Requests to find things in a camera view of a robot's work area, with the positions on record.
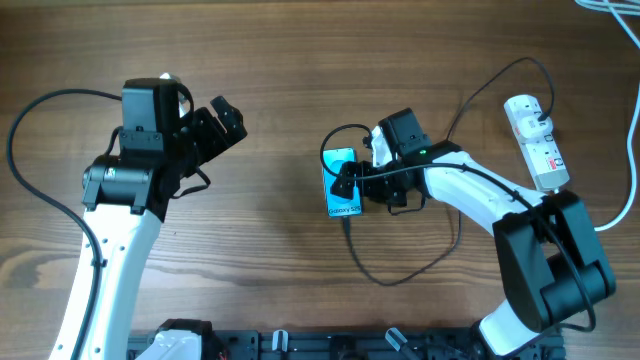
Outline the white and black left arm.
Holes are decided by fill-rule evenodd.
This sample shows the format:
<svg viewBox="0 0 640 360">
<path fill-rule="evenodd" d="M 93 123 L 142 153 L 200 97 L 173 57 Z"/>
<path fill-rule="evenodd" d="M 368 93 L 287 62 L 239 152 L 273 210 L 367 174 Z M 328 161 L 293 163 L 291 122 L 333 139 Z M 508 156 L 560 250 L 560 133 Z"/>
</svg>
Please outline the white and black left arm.
<svg viewBox="0 0 640 360">
<path fill-rule="evenodd" d="M 174 79 L 125 82 L 116 155 L 98 156 L 83 175 L 82 221 L 89 232 L 53 359 L 122 359 L 141 276 L 180 182 L 242 141 L 241 112 L 218 96 L 183 111 L 188 89 Z"/>
</svg>

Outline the white power strip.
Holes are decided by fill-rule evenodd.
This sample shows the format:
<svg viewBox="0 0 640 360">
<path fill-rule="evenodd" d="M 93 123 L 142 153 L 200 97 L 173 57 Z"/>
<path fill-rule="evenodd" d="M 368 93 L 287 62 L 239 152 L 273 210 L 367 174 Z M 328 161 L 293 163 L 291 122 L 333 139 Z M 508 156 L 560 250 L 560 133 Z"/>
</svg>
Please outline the white power strip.
<svg viewBox="0 0 640 360">
<path fill-rule="evenodd" d="M 504 103 L 504 110 L 536 189 L 559 191 L 570 177 L 552 132 L 536 142 L 521 143 L 514 131 L 515 121 L 520 117 L 536 114 L 540 119 L 543 110 L 538 100 L 530 95 L 517 95 Z"/>
</svg>

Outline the white USB wall charger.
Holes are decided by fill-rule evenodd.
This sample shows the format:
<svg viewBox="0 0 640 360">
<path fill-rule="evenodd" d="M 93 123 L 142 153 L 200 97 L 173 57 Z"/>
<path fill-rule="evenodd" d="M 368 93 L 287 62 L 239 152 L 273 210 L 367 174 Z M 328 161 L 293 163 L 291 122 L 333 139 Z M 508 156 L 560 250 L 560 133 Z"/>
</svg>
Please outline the white USB wall charger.
<svg viewBox="0 0 640 360">
<path fill-rule="evenodd" d="M 549 119 L 540 120 L 534 114 L 518 118 L 515 121 L 514 131 L 519 142 L 532 143 L 550 135 L 553 131 L 553 124 Z"/>
</svg>

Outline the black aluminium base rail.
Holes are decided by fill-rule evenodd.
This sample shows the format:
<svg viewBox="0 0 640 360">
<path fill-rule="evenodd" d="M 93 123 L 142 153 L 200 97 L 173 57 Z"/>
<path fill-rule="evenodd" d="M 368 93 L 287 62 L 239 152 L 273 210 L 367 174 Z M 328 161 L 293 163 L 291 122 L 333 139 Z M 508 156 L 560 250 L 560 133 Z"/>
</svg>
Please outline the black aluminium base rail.
<svg viewBox="0 0 640 360">
<path fill-rule="evenodd" d="M 339 360 L 404 359 L 382 332 L 290 332 L 287 345 L 272 345 L 271 333 L 216 331 L 224 346 L 220 359 L 235 360 Z M 419 359 L 492 359 L 470 328 L 435 328 L 406 332 L 408 347 Z"/>
</svg>

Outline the blue Galaxy S25 smartphone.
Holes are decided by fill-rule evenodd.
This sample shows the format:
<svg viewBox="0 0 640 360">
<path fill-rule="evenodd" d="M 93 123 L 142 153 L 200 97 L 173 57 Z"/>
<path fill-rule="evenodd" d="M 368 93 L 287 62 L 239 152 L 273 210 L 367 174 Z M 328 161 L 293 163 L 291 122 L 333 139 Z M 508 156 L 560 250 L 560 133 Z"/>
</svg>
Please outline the blue Galaxy S25 smartphone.
<svg viewBox="0 0 640 360">
<path fill-rule="evenodd" d="M 323 152 L 325 163 L 330 170 L 339 173 L 345 162 L 355 162 L 356 152 L 353 148 L 338 148 L 325 150 Z M 359 193 L 359 187 L 353 187 L 353 197 L 342 198 L 331 193 L 331 186 L 336 183 L 336 177 L 326 170 L 323 170 L 323 185 L 325 200 L 327 205 L 328 216 L 331 218 L 354 216 L 362 214 L 362 200 Z"/>
</svg>

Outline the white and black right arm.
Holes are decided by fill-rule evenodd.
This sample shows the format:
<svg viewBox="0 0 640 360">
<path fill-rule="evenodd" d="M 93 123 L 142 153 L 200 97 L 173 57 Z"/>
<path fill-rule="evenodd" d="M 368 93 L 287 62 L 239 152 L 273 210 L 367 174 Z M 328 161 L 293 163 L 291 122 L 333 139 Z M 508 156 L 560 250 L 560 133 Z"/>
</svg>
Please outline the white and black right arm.
<svg viewBox="0 0 640 360">
<path fill-rule="evenodd" d="M 360 213 L 362 198 L 405 207 L 407 194 L 445 203 L 493 236 L 504 301 L 476 325 L 484 358 L 509 359 L 563 329 L 596 326 L 594 306 L 616 291 L 613 269 L 581 199 L 528 189 L 489 171 L 449 141 L 431 141 L 403 109 L 369 129 L 372 158 L 320 147 L 332 217 Z"/>
</svg>

